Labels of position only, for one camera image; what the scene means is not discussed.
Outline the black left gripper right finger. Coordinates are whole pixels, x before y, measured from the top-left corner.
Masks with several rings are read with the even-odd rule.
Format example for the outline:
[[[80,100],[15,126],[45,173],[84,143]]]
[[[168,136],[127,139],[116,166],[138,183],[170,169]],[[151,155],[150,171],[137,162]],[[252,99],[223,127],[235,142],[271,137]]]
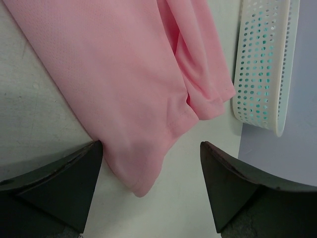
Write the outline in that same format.
[[[200,158],[216,231],[223,238],[314,238],[317,189],[242,162],[215,145]]]

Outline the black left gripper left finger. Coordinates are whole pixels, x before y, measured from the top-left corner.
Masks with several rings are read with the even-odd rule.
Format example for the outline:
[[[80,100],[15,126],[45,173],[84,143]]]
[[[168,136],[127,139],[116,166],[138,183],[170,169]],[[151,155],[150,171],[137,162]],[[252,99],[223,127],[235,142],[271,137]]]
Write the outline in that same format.
[[[26,174],[0,183],[2,238],[80,238],[103,160],[93,142]]]

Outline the pink t-shirt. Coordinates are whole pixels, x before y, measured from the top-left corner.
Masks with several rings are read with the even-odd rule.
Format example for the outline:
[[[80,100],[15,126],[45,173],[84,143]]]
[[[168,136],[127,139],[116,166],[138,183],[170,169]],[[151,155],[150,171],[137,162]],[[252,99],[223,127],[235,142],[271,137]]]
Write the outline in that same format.
[[[205,0],[6,0],[112,172],[146,195],[178,138],[235,95]]]

